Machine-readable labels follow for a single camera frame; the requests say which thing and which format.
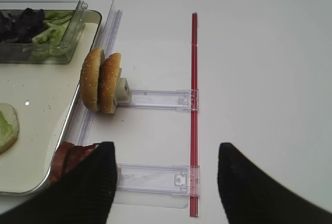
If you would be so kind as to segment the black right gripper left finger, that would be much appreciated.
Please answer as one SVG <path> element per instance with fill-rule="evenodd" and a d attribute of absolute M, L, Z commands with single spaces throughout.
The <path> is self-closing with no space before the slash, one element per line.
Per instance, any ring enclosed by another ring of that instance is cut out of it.
<path fill-rule="evenodd" d="M 106 223 L 116 188 L 115 146 L 103 142 L 54 185 L 1 214 L 1 223 Z"/>

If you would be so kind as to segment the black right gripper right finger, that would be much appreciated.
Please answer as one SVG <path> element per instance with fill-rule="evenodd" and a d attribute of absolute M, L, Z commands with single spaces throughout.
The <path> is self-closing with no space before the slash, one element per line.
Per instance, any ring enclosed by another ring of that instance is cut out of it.
<path fill-rule="evenodd" d="M 288 190 L 231 143 L 221 143 L 217 185 L 229 223 L 331 223 L 331 213 Z"/>

